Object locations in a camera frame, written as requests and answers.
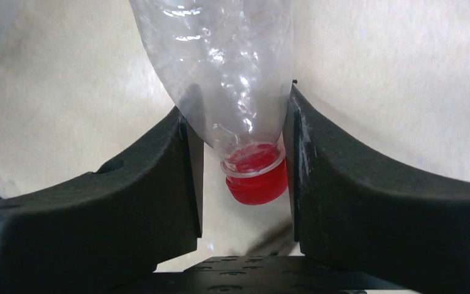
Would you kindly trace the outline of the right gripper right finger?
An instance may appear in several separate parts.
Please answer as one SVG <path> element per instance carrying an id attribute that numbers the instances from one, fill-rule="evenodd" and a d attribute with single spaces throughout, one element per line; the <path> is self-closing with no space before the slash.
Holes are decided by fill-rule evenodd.
<path id="1" fill-rule="evenodd" d="M 385 156 L 292 88 L 283 126 L 307 257 L 420 293 L 470 293 L 470 183 Z"/>

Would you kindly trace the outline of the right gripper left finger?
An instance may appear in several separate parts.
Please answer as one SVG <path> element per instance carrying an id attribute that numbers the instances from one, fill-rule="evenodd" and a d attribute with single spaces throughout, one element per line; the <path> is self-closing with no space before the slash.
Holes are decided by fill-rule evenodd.
<path id="1" fill-rule="evenodd" d="M 195 251 L 203 155 L 173 109 L 97 171 L 0 200 L 0 293 L 109 290 Z"/>

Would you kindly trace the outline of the red label bottle red cap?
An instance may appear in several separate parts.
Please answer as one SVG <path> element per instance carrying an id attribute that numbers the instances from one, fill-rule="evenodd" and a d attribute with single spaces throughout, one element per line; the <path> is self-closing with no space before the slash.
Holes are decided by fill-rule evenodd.
<path id="1" fill-rule="evenodd" d="M 245 205 L 288 186 L 280 141 L 293 85 L 291 1 L 132 1 L 143 47 L 174 104 L 220 158 Z"/>

